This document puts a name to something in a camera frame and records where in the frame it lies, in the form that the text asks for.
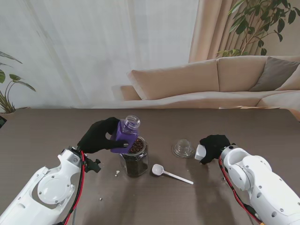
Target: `plastic spoon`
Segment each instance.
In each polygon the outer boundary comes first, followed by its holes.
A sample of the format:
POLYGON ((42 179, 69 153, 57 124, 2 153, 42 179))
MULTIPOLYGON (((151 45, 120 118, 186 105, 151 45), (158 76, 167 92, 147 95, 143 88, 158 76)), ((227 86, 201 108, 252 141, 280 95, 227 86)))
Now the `plastic spoon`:
POLYGON ((171 176, 171 177, 174 177, 174 178, 176 178, 176 179, 182 180, 182 181, 184 181, 184 182, 186 182, 186 183, 194 184, 194 182, 192 182, 192 181, 189 181, 189 180, 187 180, 187 179, 184 179, 184 178, 182 178, 182 177, 179 177, 179 176, 176 176, 176 175, 174 175, 174 174, 172 174, 172 173, 169 173, 169 172, 167 172, 167 171, 164 171, 163 166, 162 166, 162 165, 159 165, 159 164, 154 164, 154 165, 153 165, 153 167, 152 167, 152 173, 154 173, 154 174, 157 175, 157 176, 160 176, 161 174, 164 173, 164 174, 167 174, 167 175, 169 175, 169 176, 171 176))

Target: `brown table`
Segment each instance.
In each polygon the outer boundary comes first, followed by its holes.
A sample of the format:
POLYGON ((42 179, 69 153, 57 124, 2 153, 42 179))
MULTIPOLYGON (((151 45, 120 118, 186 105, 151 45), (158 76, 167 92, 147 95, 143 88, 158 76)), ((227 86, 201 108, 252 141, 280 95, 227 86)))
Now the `brown table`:
POLYGON ((26 109, 17 111, 0 129, 0 213, 37 169, 58 166, 57 155, 69 145, 76 146, 93 122, 128 114, 142 122, 140 134, 149 144, 149 168, 162 164, 194 185, 154 177, 150 169, 139 178, 129 178, 119 156, 102 150, 90 155, 101 160, 102 170, 86 174, 76 225, 252 224, 222 180, 216 161, 204 166, 173 156, 171 144, 180 138, 196 147, 210 134, 225 134, 250 154, 265 157, 273 171, 300 194, 300 124, 288 110, 26 109))

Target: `beige sofa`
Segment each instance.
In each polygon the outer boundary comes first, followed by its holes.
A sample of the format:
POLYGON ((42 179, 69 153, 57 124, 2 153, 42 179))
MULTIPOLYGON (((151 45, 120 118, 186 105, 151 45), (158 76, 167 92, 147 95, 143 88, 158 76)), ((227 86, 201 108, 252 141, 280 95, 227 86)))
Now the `beige sofa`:
MULTIPOLYGON (((300 61, 300 56, 275 58, 300 61)), ((300 111, 300 90, 249 92, 263 73, 266 60, 267 56, 239 56, 133 70, 127 74, 132 86, 121 86, 118 99, 142 108, 279 106, 300 111)))

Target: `black glove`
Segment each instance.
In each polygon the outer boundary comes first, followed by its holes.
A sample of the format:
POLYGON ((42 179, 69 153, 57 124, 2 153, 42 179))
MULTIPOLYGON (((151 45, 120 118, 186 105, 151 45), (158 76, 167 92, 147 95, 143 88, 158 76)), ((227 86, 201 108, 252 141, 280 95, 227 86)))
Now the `black glove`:
POLYGON ((205 157, 200 161, 202 164, 210 163, 214 158, 218 159, 224 147, 230 145, 225 135, 209 135, 201 139, 200 144, 206 149, 205 157))
POLYGON ((94 123, 82 137, 77 146, 84 153, 95 153, 101 149, 114 149, 128 147, 128 143, 123 141, 113 141, 106 138, 106 133, 110 135, 117 129, 119 119, 110 117, 94 123))

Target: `white wall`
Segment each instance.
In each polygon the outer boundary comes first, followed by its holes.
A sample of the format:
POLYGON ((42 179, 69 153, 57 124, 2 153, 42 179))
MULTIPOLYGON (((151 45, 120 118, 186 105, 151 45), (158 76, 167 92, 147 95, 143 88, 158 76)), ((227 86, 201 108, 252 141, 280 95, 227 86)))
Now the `white wall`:
POLYGON ((0 0, 0 58, 37 93, 15 85, 17 107, 113 101, 126 72, 187 63, 198 0, 0 0))
MULTIPOLYGON (((292 7, 300 9, 300 0, 289 0, 292 7)), ((277 30, 277 24, 270 27, 271 31, 277 30)), ((300 16, 296 16, 292 24, 288 24, 288 15, 285 19, 285 28, 281 32, 282 42, 277 34, 270 34, 264 39, 264 48, 267 55, 300 55, 300 16)))

